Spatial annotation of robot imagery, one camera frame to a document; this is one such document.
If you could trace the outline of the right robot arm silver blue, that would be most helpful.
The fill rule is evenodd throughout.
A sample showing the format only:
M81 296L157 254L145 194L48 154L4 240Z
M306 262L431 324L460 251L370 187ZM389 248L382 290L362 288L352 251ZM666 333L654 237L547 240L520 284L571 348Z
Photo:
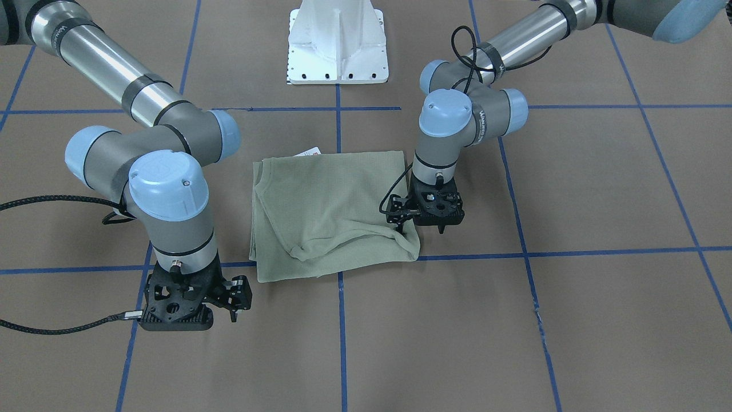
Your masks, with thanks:
M144 126L130 134L92 126L70 139L66 166L99 197L34 196L3 203L2 209L48 201L104 204L112 208L105 224L144 225L157 259L141 310L58 330L6 320L2 326L62 335L133 320L146 331L204 331L213 325L212 307L227 310L235 322L251 307L253 293L246 276L222 275L202 169L238 151L236 121L223 110L201 110L185 99L108 37L76 1L3 1L2 44L36 45L59 57Z

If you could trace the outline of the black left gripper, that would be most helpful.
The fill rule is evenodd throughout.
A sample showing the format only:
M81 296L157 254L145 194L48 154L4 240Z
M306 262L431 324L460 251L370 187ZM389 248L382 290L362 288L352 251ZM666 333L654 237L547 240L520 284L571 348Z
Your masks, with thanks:
M410 185L409 208L417 210L412 218L416 226L437 226L442 234L446 226L456 226L463 221L463 201L454 178L446 183L439 180L439 185L428 185L413 176ZM396 231L401 235L404 235L405 222L408 220L396 221Z

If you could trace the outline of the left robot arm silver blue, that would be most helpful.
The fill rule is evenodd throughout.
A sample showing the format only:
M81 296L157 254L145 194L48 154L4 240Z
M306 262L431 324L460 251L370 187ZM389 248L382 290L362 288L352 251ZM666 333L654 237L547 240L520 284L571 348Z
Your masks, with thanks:
M406 196L388 193L380 206L403 232L408 221L444 231L463 221L455 169L463 148L506 136L528 120L522 92L495 87L508 73L538 62L576 31L607 23L666 43L700 34L729 6L727 1L543 1L531 14L478 42L456 60L434 60L419 76L425 99Z

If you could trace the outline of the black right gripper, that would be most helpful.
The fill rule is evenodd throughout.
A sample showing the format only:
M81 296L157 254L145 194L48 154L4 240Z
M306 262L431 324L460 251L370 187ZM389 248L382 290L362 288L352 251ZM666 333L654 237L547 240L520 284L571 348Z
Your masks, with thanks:
M193 274L179 266L164 269L155 264L145 287L146 305L140 326L146 331L204 331L212 328L213 313L207 305L225 308L235 322L238 311L249 310L253 293L246 276L227 281L218 256Z

